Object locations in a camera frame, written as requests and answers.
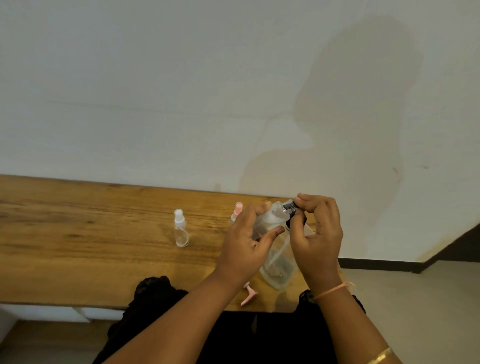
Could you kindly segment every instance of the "pink bottle cap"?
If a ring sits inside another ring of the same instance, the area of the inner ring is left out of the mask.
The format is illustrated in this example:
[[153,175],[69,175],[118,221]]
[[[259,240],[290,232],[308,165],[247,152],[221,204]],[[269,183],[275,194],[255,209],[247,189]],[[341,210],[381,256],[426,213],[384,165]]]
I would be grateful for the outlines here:
[[240,215],[240,212],[242,212],[243,210],[243,203],[242,202],[237,202],[235,204],[235,210],[233,210],[233,215],[235,215],[235,217],[237,217],[238,215]]

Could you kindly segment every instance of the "person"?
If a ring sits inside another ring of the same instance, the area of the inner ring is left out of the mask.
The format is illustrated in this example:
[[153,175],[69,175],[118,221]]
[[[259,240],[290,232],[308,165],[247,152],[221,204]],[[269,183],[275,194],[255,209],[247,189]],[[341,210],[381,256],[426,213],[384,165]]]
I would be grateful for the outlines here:
[[[335,199],[299,194],[294,201],[299,209],[290,223],[291,247],[310,288],[308,295],[313,303],[305,301],[301,315],[283,314],[293,315],[282,316],[288,317],[289,321],[275,314],[265,314],[274,315],[274,319],[269,320],[270,325],[275,327],[278,320],[282,323],[257,342],[258,348],[263,349],[264,357],[258,354],[262,350],[256,350],[253,341],[242,340],[251,334],[241,326],[246,316],[236,321],[232,319],[234,314],[251,313],[228,313],[224,309],[258,272],[273,241],[284,231],[280,226],[270,230],[259,242],[251,239],[255,219],[268,211],[270,203],[248,206],[237,217],[226,233],[215,270],[192,292],[187,294],[175,290],[166,277],[148,280],[146,286],[140,284],[134,302],[144,294],[150,282],[153,282],[152,286],[157,284],[157,288],[150,290],[154,292],[152,295],[144,295],[147,306],[132,302],[124,314],[126,322],[112,326],[109,342],[95,363],[192,364],[197,360],[216,362],[218,358],[223,358],[226,363],[265,362],[268,359],[282,363],[291,362],[294,360],[291,355],[295,355],[295,362],[316,359],[322,363],[401,364],[338,274],[337,260],[343,231]],[[316,234],[307,237],[303,228],[305,211],[313,213],[317,221]],[[165,291],[170,293],[161,294],[162,299],[159,300],[158,287],[167,287]],[[136,313],[129,314],[130,309]],[[161,312],[149,318],[141,316],[157,310]],[[299,326],[292,326],[292,317],[300,322]],[[133,322],[133,326],[129,326],[128,322]],[[263,330],[261,322],[265,320],[259,316],[257,334]],[[130,336],[125,336],[126,331],[130,332]],[[323,331],[327,331],[328,337],[318,336]],[[117,344],[111,345],[110,341],[115,340]],[[213,353],[217,354],[216,359],[207,358]]]

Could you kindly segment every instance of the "gold bangle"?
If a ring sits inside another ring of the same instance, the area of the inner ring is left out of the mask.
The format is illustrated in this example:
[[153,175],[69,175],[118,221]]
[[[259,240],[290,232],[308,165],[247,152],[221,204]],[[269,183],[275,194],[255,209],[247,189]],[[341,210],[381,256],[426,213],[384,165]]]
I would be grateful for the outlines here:
[[372,361],[368,362],[368,364],[378,364],[381,362],[383,359],[385,359],[387,356],[389,356],[392,353],[392,349],[386,348],[384,351],[382,351],[376,359],[373,359]]

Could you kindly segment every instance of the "person's right hand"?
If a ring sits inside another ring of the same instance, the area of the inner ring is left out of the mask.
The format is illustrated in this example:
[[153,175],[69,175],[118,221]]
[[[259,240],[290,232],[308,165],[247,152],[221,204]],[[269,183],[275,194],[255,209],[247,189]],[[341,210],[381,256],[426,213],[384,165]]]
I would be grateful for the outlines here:
[[[291,247],[310,290],[318,295],[342,283],[337,271],[343,239],[340,212],[331,197],[298,194],[294,201],[300,208],[290,222]],[[305,236],[304,211],[315,215],[314,235]]]

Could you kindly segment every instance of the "orange thread bracelet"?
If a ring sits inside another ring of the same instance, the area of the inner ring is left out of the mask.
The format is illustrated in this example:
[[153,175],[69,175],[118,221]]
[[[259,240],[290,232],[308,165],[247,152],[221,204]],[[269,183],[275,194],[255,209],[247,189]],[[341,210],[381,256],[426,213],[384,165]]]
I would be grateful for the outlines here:
[[318,296],[315,296],[314,300],[318,300],[319,298],[322,298],[323,296],[326,296],[329,293],[335,292],[336,290],[339,290],[340,288],[343,288],[343,287],[346,287],[346,286],[347,286],[346,283],[342,283],[342,284],[332,288],[331,290],[328,290],[327,292],[323,292],[323,293],[320,293]]

